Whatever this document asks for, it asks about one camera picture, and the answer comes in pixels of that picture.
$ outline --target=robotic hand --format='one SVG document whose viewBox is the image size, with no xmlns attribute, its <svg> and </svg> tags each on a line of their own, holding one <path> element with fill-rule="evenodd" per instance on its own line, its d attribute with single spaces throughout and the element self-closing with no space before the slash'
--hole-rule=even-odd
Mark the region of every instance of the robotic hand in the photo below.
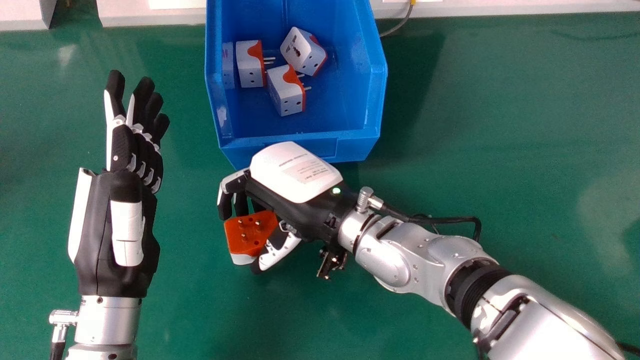
<svg viewBox="0 0 640 360">
<path fill-rule="evenodd" d="M 106 169 L 80 168 L 68 239 L 78 276 L 78 311 L 54 310 L 51 360 L 64 355 L 69 326 L 76 326 L 73 359 L 136 359 L 142 298 L 156 272 L 160 246 L 153 235 L 156 196 L 163 177 L 160 139 L 169 118 L 162 97 L 142 78 L 125 112 L 124 77 L 109 73 L 104 90 Z"/>
<path fill-rule="evenodd" d="M 272 211 L 280 226 L 256 228 L 243 221 L 252 216 L 247 197 L 253 216 Z M 236 218 L 230 218 L 232 207 Z M 251 264 L 259 273 L 299 242 L 322 240 L 319 277 L 328 279 L 331 270 L 342 268 L 350 252 L 384 288 L 418 294 L 455 316 L 493 360 L 624 358 L 593 319 L 500 267 L 477 241 L 420 226 L 473 221 L 477 240 L 477 219 L 408 217 L 370 188 L 352 192 L 333 166 L 295 143 L 269 146 L 248 168 L 224 178 L 218 211 L 237 265 Z M 256 252 L 243 243 L 264 247 Z"/>
</svg>

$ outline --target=blue bin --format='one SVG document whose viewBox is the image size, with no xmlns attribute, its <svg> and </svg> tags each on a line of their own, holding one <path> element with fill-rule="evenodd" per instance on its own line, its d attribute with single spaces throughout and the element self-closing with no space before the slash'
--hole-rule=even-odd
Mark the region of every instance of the blue bin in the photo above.
<svg viewBox="0 0 640 360">
<path fill-rule="evenodd" d="M 292 26 L 314 34 L 328 59 L 301 78 L 312 87 L 306 111 L 281 117 L 267 89 L 240 88 L 228 66 L 235 42 L 255 39 L 273 66 L 285 64 L 279 48 Z M 282 141 L 328 162 L 362 161 L 380 137 L 387 62 L 366 0 L 208 0 L 205 82 L 218 145 L 236 169 Z"/>
</svg>

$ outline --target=silver robotic forearm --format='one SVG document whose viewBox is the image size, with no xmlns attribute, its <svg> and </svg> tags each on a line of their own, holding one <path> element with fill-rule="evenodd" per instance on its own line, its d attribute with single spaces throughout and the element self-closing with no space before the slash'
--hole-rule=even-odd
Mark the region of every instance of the silver robotic forearm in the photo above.
<svg viewBox="0 0 640 360">
<path fill-rule="evenodd" d="M 135 345 L 142 299 L 82 296 L 78 311 L 54 310 L 52 344 L 64 351 L 70 326 L 76 327 L 76 344 L 67 360 L 136 360 Z"/>
<path fill-rule="evenodd" d="M 386 289 L 443 307 L 492 360 L 624 359 L 593 319 L 526 277 L 512 275 L 474 240 L 377 215 L 372 190 L 342 222 L 339 243 Z"/>
</svg>

